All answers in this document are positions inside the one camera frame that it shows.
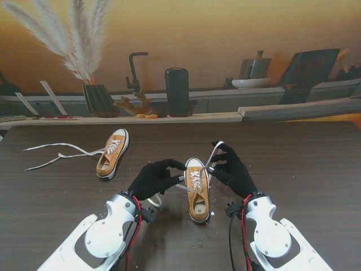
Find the wood grain surface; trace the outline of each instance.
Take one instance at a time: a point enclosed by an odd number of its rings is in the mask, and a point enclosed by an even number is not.
[[[24,171],[58,152],[78,152],[64,146],[22,149],[66,142],[94,151],[119,128],[129,131],[130,147],[109,182],[96,177],[99,157],[61,159]],[[127,189],[149,161],[206,161],[210,141],[217,139],[236,150],[258,188],[272,197],[277,219],[293,222],[334,270],[360,270],[361,136],[343,122],[12,128],[0,142],[0,270],[36,270],[83,218],[104,214],[105,201]],[[215,214],[205,226],[191,221],[185,191],[174,187],[162,199],[156,223],[142,226],[131,250],[130,270],[231,270],[224,208],[237,200],[233,192],[212,179]],[[236,270],[245,270],[240,233],[235,221]]]

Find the yellow sneaker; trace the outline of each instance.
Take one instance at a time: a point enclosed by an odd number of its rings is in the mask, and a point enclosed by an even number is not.
[[[96,175],[103,181],[108,181],[115,171],[129,144],[129,134],[125,129],[116,130],[108,139],[105,150],[96,165]]]
[[[209,204],[209,179],[206,170],[202,172],[200,180],[200,170],[203,163],[197,158],[190,158],[186,162],[187,170],[184,172],[184,181],[190,189],[196,192],[188,192],[190,205],[190,216],[195,223],[206,223],[210,214]]]

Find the white bowl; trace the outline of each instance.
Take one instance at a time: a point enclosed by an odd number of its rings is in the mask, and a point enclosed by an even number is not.
[[[270,80],[270,78],[232,80],[232,85],[239,89],[259,88],[267,85]]]

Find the red cable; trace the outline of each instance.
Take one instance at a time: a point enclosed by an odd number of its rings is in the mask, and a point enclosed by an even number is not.
[[[243,202],[243,206],[245,207],[249,201],[249,199],[251,198],[252,195],[248,195]],[[247,236],[246,236],[246,227],[245,227],[245,219],[244,219],[244,208],[242,208],[242,212],[241,212],[241,224],[242,224],[242,234],[243,234],[243,246],[244,246],[244,251],[246,253],[246,264],[247,264],[247,270],[252,270],[252,266],[250,264],[250,258],[248,256],[248,249],[247,249]]]
[[[141,208],[141,205],[140,205],[140,202],[139,202],[139,200],[135,197],[135,196],[133,196],[133,199],[134,199],[134,201],[135,201],[135,203],[137,204],[137,207],[138,207],[138,210],[141,212],[142,211],[142,208]],[[137,237],[138,237],[138,235],[139,235],[139,232],[140,232],[140,226],[142,225],[142,216],[141,215],[139,215],[139,221],[138,221],[138,227],[137,227],[137,231],[135,232],[135,235],[134,235],[134,238],[133,238],[133,240],[131,241],[131,243],[130,243],[130,246],[129,246],[129,250],[130,250],[130,248],[132,247],[132,245],[134,244],[134,242],[135,242],[135,240],[137,239]],[[129,269],[129,263],[130,263],[130,255],[129,255],[129,252],[127,252],[126,253],[126,264],[125,264],[125,270],[126,271],[128,271],[128,269]]]

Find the kettle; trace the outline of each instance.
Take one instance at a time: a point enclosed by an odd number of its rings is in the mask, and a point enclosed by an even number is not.
[[[257,51],[257,57],[244,59],[242,61],[239,79],[260,79],[266,78],[271,58],[263,58],[264,51]]]

